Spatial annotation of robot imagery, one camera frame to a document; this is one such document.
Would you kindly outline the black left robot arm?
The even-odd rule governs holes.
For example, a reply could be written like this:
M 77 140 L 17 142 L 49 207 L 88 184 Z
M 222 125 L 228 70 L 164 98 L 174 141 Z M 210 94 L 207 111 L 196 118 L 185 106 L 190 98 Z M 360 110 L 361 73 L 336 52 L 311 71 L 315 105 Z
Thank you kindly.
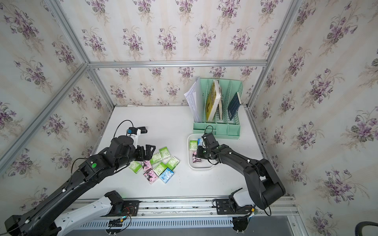
M 105 178 L 113 176 L 133 161 L 150 160 L 153 145 L 135 146 L 130 136 L 111 140 L 110 146 L 90 156 L 70 178 L 39 205 L 23 215 L 12 215 L 5 221 L 6 232 L 12 236 L 57 235 L 55 220 L 80 196 Z

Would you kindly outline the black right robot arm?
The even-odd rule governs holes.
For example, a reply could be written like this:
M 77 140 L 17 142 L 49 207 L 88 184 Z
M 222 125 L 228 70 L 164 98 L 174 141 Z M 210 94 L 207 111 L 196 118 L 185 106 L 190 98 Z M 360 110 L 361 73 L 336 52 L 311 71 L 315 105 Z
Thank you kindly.
M 196 151 L 197 158 L 215 160 L 244 176 L 247 190 L 242 194 L 248 205 L 269 208 L 286 194 L 286 189 L 274 167 L 267 159 L 255 160 L 241 155 L 228 145 L 220 145 L 212 133 L 202 135 L 202 144 Z

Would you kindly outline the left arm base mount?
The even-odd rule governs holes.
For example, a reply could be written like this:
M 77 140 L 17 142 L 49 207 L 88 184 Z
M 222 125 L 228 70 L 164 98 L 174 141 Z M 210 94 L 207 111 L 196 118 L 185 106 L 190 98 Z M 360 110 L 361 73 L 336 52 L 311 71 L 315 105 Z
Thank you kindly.
M 111 202 L 111 210 L 106 216 L 115 216 L 117 219 L 110 220 L 107 224 L 109 229 L 124 227 L 124 223 L 137 216 L 140 201 L 124 200 L 117 191 L 111 191 L 104 195 Z

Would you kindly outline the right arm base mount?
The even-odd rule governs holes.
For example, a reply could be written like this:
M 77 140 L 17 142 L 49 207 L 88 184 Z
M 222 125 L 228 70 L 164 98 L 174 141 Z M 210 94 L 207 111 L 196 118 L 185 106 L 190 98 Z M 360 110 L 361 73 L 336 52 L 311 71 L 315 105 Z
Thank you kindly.
M 232 215 L 232 228 L 236 233 L 245 233 L 257 208 L 248 190 L 243 188 L 232 192 L 227 199 L 213 199 L 212 207 L 217 215 Z

